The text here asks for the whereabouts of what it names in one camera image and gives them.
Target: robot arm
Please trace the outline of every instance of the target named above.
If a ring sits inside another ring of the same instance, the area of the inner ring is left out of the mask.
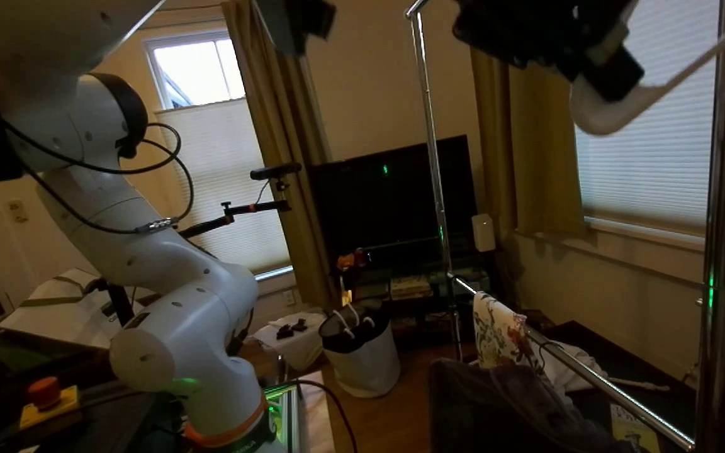
[[[190,438],[216,448],[268,414],[253,366],[224,348],[256,303],[256,282],[182,240],[122,173],[79,167],[119,168],[142,142],[138,97],[85,74],[158,6],[0,0],[0,182],[34,173],[56,225],[110,285],[161,295],[114,337],[114,372],[180,396]]]

